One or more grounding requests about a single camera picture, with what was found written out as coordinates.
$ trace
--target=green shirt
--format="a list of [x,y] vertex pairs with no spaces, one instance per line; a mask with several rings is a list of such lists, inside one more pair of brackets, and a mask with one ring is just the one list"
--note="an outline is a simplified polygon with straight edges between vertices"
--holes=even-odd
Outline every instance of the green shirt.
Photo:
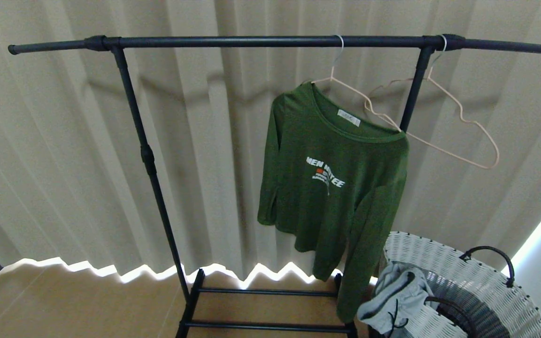
[[258,222],[316,250],[313,273],[327,280],[348,256],[337,315],[352,321],[382,254],[406,181],[404,132],[346,113],[304,83],[272,103]]

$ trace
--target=clothing rack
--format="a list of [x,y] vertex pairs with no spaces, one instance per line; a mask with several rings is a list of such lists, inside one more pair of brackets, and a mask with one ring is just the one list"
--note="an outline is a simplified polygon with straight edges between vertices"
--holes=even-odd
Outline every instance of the clothing rack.
[[[344,36],[344,47],[400,47],[400,48],[419,48],[421,49],[417,60],[417,68],[410,86],[410,92],[406,100],[406,106],[400,129],[406,131],[410,123],[410,117],[414,110],[415,103],[421,88],[421,82],[425,75],[425,69],[429,64],[429,58],[434,51],[444,49],[444,39],[447,40],[445,51],[457,49],[485,49],[490,51],[512,51],[541,54],[541,45],[532,43],[520,43],[509,41],[493,40],[475,40],[466,39],[453,34],[443,34],[443,36]],[[129,107],[133,116],[133,122],[137,129],[137,135],[141,144],[141,158],[150,177],[152,188],[156,198],[156,203],[164,231],[166,233],[168,244],[172,252],[174,264],[177,267],[178,279],[181,284],[183,295],[185,296],[186,306],[183,317],[179,323],[177,338],[184,338],[191,327],[206,328],[225,328],[225,329],[250,329],[250,330],[278,330],[278,331],[307,331],[307,332],[333,332],[347,334],[348,338],[356,338],[356,327],[354,323],[344,325],[303,325],[287,323],[230,323],[222,321],[198,321],[193,319],[195,306],[198,297],[202,292],[208,293],[246,293],[263,295],[290,295],[290,296],[309,296],[309,297],[337,297],[336,292],[310,292],[310,291],[282,291],[282,290],[238,290],[223,289],[216,287],[204,287],[204,271],[200,269],[197,272],[195,282],[191,287],[191,292],[187,287],[185,275],[178,255],[177,245],[172,234],[172,228],[168,219],[162,190],[157,178],[156,165],[152,148],[147,142],[146,132],[143,128],[141,115],[131,76],[124,56],[125,48],[160,48],[160,47],[342,47],[342,40],[337,36],[235,36],[235,37],[106,37],[93,36],[84,40],[58,41],[47,43],[34,43],[29,45],[9,45],[8,51],[13,55],[44,52],[44,51],[62,51],[68,49],[89,49],[91,51],[105,52],[114,54],[116,65],[120,70],[120,77],[124,85]],[[339,290],[341,275],[334,278],[336,289]]]

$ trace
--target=brown tiled floor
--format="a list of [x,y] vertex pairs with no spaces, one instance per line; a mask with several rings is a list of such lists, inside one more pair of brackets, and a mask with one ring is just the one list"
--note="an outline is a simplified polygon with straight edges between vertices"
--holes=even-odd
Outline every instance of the brown tiled floor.
[[[231,277],[215,272],[206,276],[204,285],[235,287],[236,283]],[[293,273],[275,282],[259,274],[250,288],[330,291],[333,282],[306,284]],[[35,267],[24,264],[0,272],[0,338],[169,338],[176,334],[184,306],[176,275],[156,280],[144,273],[122,283],[116,274],[99,277],[91,270],[71,272],[63,265]],[[335,300],[331,298],[218,293],[200,296],[195,318],[323,325],[340,323],[335,316]],[[359,336],[365,337],[363,325],[358,327]],[[189,331],[189,338],[340,336],[197,328]]]

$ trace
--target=beige curtain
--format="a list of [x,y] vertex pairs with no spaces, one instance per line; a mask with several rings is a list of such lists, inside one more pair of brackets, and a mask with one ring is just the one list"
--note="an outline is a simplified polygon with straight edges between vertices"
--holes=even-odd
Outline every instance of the beige curtain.
[[[110,53],[12,56],[10,43],[107,36],[413,35],[453,33],[541,43],[541,2],[0,1],[0,262],[172,265]],[[244,278],[256,263],[310,273],[312,253],[256,221],[271,100],[326,77],[335,49],[126,51],[172,228],[187,272],[221,263]],[[348,48],[339,79],[370,92],[411,77],[418,50]],[[409,178],[394,229],[466,249],[514,254],[541,220],[541,55],[444,54],[434,79],[500,146],[485,171],[410,140]],[[374,92],[399,119],[408,88]],[[363,116],[349,93],[335,100]],[[494,153],[456,106],[423,86],[411,133],[475,161]],[[499,261],[490,261],[500,265]]]

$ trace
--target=basket handle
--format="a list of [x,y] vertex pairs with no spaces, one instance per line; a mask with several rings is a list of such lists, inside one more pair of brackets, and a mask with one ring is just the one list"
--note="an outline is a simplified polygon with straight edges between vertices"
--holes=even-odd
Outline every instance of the basket handle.
[[456,303],[446,300],[444,298],[432,297],[432,296],[425,298],[425,302],[438,302],[438,303],[441,303],[453,308],[453,310],[457,311],[461,316],[463,316],[464,320],[466,320],[466,322],[468,323],[469,332],[466,333],[468,335],[468,338],[477,338],[477,328],[475,328],[475,324],[473,323],[473,321],[471,321],[471,319],[467,316],[467,314],[464,313],[464,311],[461,308],[459,308],[459,306]]
[[492,250],[493,252],[498,253],[502,257],[504,257],[504,260],[506,261],[506,265],[509,266],[509,279],[506,281],[507,287],[513,287],[513,283],[515,282],[515,269],[513,269],[513,263],[510,261],[510,258],[507,254],[505,254],[502,250],[496,249],[493,246],[476,246],[475,248],[470,248],[467,250],[464,254],[462,254],[459,258],[463,261],[468,261],[471,259],[471,254],[478,251],[478,250]]

